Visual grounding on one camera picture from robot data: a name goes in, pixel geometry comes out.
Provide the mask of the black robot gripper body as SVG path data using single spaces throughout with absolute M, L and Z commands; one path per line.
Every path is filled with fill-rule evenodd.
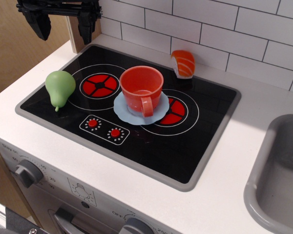
M 24 15 L 102 16 L 98 0 L 18 0 L 16 7 Z

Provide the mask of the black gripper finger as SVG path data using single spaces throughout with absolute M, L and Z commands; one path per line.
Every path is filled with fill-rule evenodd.
M 80 12 L 77 16 L 78 30 L 85 45 L 92 42 L 92 33 L 95 31 L 95 24 L 98 19 L 96 13 Z
M 47 40 L 51 32 L 49 16 L 36 11 L 25 11 L 23 15 L 36 35 L 42 40 Z

